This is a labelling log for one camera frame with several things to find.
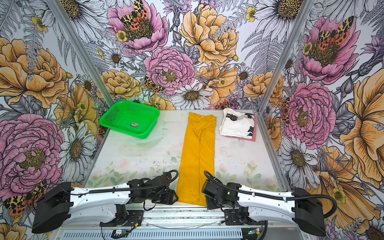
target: floral tabletop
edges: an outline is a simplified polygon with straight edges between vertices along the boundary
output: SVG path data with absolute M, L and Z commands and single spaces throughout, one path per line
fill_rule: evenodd
M 228 138 L 218 132 L 223 119 L 222 111 L 197 110 L 194 113 L 217 117 L 216 177 L 225 184 L 236 182 L 256 189 L 280 190 L 259 128 L 256 129 L 256 142 Z M 131 179 L 154 178 L 163 171 L 179 170 L 188 115 L 189 111 L 161 111 L 157 125 L 147 139 L 111 130 L 86 187 L 111 186 Z M 170 188 L 176 190 L 177 180 Z

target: pink folded cloth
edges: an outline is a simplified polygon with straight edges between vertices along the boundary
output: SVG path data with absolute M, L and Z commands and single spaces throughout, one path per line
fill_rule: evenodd
M 230 138 L 238 138 L 238 139 L 244 139 L 247 141 L 256 142 L 256 124 L 257 124 L 257 116 L 255 115 L 255 126 L 253 127 L 253 135 L 251 139 L 242 138 L 242 137 L 231 137 L 231 136 L 224 136 L 224 137 L 230 137 Z

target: mustard yellow trousers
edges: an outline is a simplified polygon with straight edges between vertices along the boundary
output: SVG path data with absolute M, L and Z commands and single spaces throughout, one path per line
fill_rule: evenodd
M 216 117 L 189 113 L 177 184 L 179 202 L 207 206 L 201 193 L 204 171 L 215 172 Z

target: green plastic basket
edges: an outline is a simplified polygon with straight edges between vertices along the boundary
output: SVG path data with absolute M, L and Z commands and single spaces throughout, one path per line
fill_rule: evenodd
M 157 108 L 132 101 L 115 103 L 101 118 L 104 127 L 144 139 L 157 123 Z

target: yellow pants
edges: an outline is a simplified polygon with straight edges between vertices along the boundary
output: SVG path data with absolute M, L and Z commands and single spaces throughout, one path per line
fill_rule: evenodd
M 189 113 L 177 184 L 179 202 L 207 206 L 201 188 L 207 179 L 204 171 L 215 172 L 215 128 L 215 116 Z

